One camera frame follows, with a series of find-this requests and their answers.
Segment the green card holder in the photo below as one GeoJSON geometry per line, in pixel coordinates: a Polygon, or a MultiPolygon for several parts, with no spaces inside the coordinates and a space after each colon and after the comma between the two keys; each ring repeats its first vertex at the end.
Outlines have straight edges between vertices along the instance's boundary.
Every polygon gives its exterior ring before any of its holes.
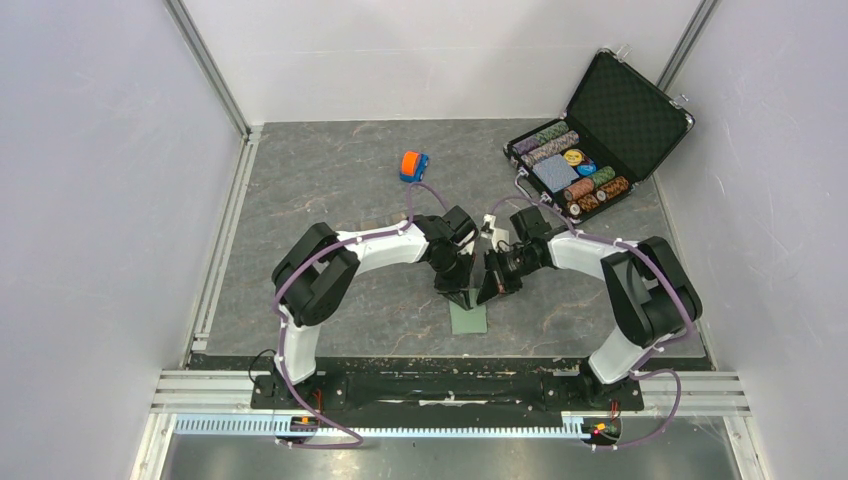
{"type": "Polygon", "coordinates": [[[451,332],[453,335],[485,334],[487,332],[486,306],[476,303],[477,295],[477,289],[470,290],[470,310],[464,310],[454,302],[449,303],[451,332]]]}

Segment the blue orange card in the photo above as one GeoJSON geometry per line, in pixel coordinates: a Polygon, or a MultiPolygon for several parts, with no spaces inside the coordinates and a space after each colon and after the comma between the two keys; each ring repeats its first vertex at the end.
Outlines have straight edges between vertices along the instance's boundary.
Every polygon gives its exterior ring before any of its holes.
{"type": "Polygon", "coordinates": [[[399,179],[406,183],[420,182],[423,180],[428,165],[428,155],[416,151],[407,151],[401,158],[399,179]]]}

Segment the clear tray with cards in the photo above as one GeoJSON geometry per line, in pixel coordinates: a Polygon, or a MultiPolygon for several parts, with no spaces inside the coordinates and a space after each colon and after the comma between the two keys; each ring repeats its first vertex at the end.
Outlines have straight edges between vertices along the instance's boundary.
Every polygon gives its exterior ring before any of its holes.
{"type": "Polygon", "coordinates": [[[408,220],[408,214],[405,212],[395,212],[388,215],[373,217],[360,221],[357,224],[358,231],[375,230],[380,228],[388,228],[393,225],[405,222],[408,220]]]}

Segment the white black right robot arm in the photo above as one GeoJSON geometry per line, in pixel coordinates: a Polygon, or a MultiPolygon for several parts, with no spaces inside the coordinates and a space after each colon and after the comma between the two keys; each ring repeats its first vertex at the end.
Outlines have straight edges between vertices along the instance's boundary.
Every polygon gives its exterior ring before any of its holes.
{"type": "Polygon", "coordinates": [[[537,207],[513,214],[510,221],[518,236],[513,243],[496,227],[494,215],[484,217],[481,234],[491,247],[477,303],[518,292],[525,277],[544,268],[579,272],[603,281],[607,289],[615,326],[581,366],[577,392],[585,405],[606,406],[617,396],[617,383],[651,352],[693,333],[703,304],[665,239],[627,242],[553,227],[537,207]]]}

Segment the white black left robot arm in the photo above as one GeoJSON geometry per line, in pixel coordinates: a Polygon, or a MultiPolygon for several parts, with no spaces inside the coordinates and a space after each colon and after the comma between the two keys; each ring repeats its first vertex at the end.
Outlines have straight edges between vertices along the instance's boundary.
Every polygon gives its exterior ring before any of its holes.
{"type": "Polygon", "coordinates": [[[444,215],[414,215],[364,231],[312,225],[271,275],[273,312],[280,317],[275,392],[290,407],[314,394],[316,349],[321,325],[339,308],[359,274],[393,265],[426,263],[435,291],[463,310],[472,307],[474,243],[479,230],[459,206],[444,215]]]}

